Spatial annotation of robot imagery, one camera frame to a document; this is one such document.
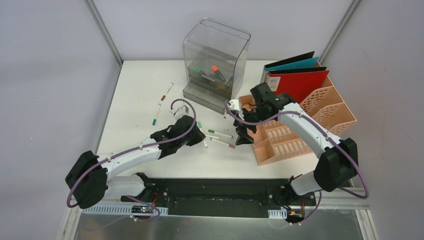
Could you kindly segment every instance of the clear plastic container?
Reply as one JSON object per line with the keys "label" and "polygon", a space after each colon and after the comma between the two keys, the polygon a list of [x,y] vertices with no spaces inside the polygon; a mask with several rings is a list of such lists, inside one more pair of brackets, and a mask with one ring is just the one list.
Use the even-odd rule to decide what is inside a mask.
{"label": "clear plastic container", "polygon": [[235,99],[243,84],[251,34],[204,18],[182,44],[188,85],[185,98],[224,113],[224,101]]}

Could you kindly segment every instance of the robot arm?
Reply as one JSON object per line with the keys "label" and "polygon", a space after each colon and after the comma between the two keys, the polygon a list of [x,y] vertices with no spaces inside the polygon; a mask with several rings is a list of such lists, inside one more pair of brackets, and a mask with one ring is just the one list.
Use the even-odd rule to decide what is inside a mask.
{"label": "robot arm", "polygon": [[308,116],[293,98],[285,93],[276,96],[266,83],[255,86],[250,92],[256,105],[251,111],[242,108],[236,100],[230,102],[229,113],[236,117],[236,145],[252,144],[254,140],[247,134],[247,129],[256,133],[256,125],[275,119],[299,135],[319,159],[314,171],[285,184],[281,196],[277,196],[277,202],[289,205],[309,192],[321,189],[331,192],[356,176],[354,166],[335,146],[343,149],[358,165],[358,149],[352,139],[343,140],[327,131]]}
{"label": "robot arm", "polygon": [[103,199],[120,199],[121,196],[150,196],[151,183],[143,174],[118,176],[120,173],[132,169],[140,164],[159,160],[177,152],[184,145],[193,146],[205,139],[205,135],[195,125],[184,137],[170,141],[188,131],[194,119],[188,115],[188,107],[182,106],[172,112],[176,123],[157,131],[142,142],[119,151],[94,155],[92,151],[81,154],[65,178],[69,189],[72,189],[77,180],[90,168],[94,167],[77,184],[73,191],[81,209],[89,208]]}

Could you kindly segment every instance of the white marker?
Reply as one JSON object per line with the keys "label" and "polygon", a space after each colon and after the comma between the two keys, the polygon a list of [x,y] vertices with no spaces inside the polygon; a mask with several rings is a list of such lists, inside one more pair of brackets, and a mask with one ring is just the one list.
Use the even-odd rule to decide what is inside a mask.
{"label": "white marker", "polygon": [[216,134],[216,135],[223,136],[223,137],[226,137],[226,138],[229,138],[229,139],[233,138],[233,136],[231,136],[231,135],[228,135],[228,134],[225,134],[225,133],[222,133],[222,132],[219,132],[219,131],[211,130],[211,129],[209,129],[208,132],[211,133],[211,134]]}
{"label": "white marker", "polygon": [[162,98],[160,99],[161,101],[163,101],[165,99],[165,97],[168,95],[168,92],[171,90],[172,86],[174,85],[174,83],[171,83],[171,86],[169,86],[168,90],[165,91],[165,93],[163,94]]}
{"label": "white marker", "polygon": [[218,139],[218,140],[220,140],[220,139],[221,139],[219,136],[214,136],[214,135],[209,135],[209,134],[205,134],[205,136],[206,136],[207,138],[210,138],[210,139]]}
{"label": "white marker", "polygon": [[159,103],[159,105],[157,105],[156,113],[154,114],[153,124],[152,124],[153,126],[156,124],[156,119],[158,119],[159,109],[161,109],[161,104],[160,103]]}
{"label": "white marker", "polygon": [[[200,132],[203,133],[203,131],[202,131],[202,124],[199,121],[197,121],[197,126],[199,127]],[[206,142],[205,139],[203,139],[203,144],[204,144],[204,148],[207,149],[208,148],[208,143]]]}
{"label": "white marker", "polygon": [[230,148],[232,148],[232,149],[235,149],[235,148],[236,148],[236,146],[234,146],[234,145],[232,145],[232,144],[228,144],[228,143],[226,143],[226,142],[223,142],[223,141],[220,141],[220,140],[216,140],[215,138],[211,138],[210,140],[211,140],[212,142],[219,143],[219,144],[221,144],[221,145],[224,145],[224,146],[230,147]]}

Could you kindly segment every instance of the gray wall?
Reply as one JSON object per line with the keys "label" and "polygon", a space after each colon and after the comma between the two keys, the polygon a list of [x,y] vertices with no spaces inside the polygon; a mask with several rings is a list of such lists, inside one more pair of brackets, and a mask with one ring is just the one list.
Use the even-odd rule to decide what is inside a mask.
{"label": "gray wall", "polygon": [[424,1],[364,0],[325,65],[357,117],[345,134],[382,240],[424,239]]}
{"label": "gray wall", "polygon": [[0,239],[55,239],[119,67],[83,0],[2,0],[0,56]]}
{"label": "gray wall", "polygon": [[183,59],[184,37],[204,17],[252,34],[248,58],[319,56],[351,0],[94,0],[124,60]]}

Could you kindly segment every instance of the marker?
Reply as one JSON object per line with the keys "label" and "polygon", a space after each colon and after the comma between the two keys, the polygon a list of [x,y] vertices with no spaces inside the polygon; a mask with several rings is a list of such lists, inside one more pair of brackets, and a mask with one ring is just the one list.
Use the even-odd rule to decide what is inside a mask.
{"label": "marker", "polygon": [[209,135],[209,134],[205,134],[205,136],[210,138],[210,139],[218,139],[218,140],[221,139],[219,136],[214,136],[214,135]]}
{"label": "marker", "polygon": [[206,75],[206,73],[200,69],[200,67],[195,67],[193,70],[194,70],[196,73],[199,73],[199,74],[201,74],[201,75],[205,75],[205,76],[207,76],[207,75]]}
{"label": "marker", "polygon": [[171,90],[172,86],[174,85],[174,83],[171,83],[171,86],[169,86],[168,90],[166,90],[166,92],[163,94],[162,98],[160,99],[161,101],[163,101],[165,99],[165,97],[168,95],[168,92]]}
{"label": "marker", "polygon": [[[199,121],[197,122],[197,126],[199,127],[200,132],[202,132],[202,133],[203,133],[203,131],[202,131],[202,124],[201,124]],[[205,140],[205,139],[203,139],[203,145],[204,145],[204,148],[205,148],[205,149],[207,149],[207,148],[208,148],[208,143],[206,142],[206,140]]]}
{"label": "marker", "polygon": [[220,140],[216,140],[215,138],[211,138],[210,140],[211,140],[212,142],[219,143],[219,144],[221,144],[221,145],[224,145],[224,146],[230,147],[230,148],[232,148],[232,149],[235,149],[235,148],[236,148],[236,146],[234,146],[233,144],[228,144],[228,143],[226,143],[226,142],[223,142],[223,141],[220,141]]}
{"label": "marker", "polygon": [[156,119],[158,119],[159,109],[161,109],[160,103],[159,103],[159,105],[157,105],[156,113],[154,114],[153,123],[152,123],[153,126],[156,124]]}
{"label": "marker", "polygon": [[222,72],[218,69],[217,66],[213,65],[210,67],[212,69],[212,71],[215,73],[215,76],[221,81],[221,82],[226,82],[227,80],[225,79],[224,75],[222,74]]}
{"label": "marker", "polygon": [[226,85],[227,85],[228,87],[232,87],[232,86],[233,86],[233,81],[234,81],[234,78],[233,78],[233,76],[231,76],[231,77],[229,78],[228,82],[226,83]]}
{"label": "marker", "polygon": [[231,135],[228,135],[228,134],[225,134],[225,133],[222,133],[222,132],[219,132],[219,131],[214,131],[214,130],[211,130],[211,129],[209,129],[208,132],[211,133],[211,134],[216,134],[216,135],[223,136],[223,137],[230,138],[230,139],[233,138],[233,136],[231,136]]}

